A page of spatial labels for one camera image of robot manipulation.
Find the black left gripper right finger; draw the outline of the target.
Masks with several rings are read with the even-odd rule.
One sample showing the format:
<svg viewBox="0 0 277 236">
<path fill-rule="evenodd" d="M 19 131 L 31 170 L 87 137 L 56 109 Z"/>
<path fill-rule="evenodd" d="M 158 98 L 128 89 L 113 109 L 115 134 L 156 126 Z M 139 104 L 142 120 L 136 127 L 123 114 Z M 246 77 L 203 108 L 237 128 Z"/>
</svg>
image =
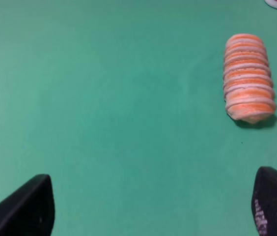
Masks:
<svg viewBox="0 0 277 236">
<path fill-rule="evenodd" d="M 277 236 L 277 170 L 260 167 L 256 173 L 251 211 L 260 236 Z"/>
</svg>

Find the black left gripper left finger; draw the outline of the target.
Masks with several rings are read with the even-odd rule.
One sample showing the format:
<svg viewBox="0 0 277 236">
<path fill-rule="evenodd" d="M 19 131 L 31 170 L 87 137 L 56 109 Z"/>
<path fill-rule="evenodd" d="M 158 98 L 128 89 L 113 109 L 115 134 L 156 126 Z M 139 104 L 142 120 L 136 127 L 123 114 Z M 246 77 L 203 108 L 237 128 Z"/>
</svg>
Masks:
<svg viewBox="0 0 277 236">
<path fill-rule="evenodd" d="M 52 180 L 31 178 L 0 202 L 0 236 L 50 236 L 55 222 Z"/>
</svg>

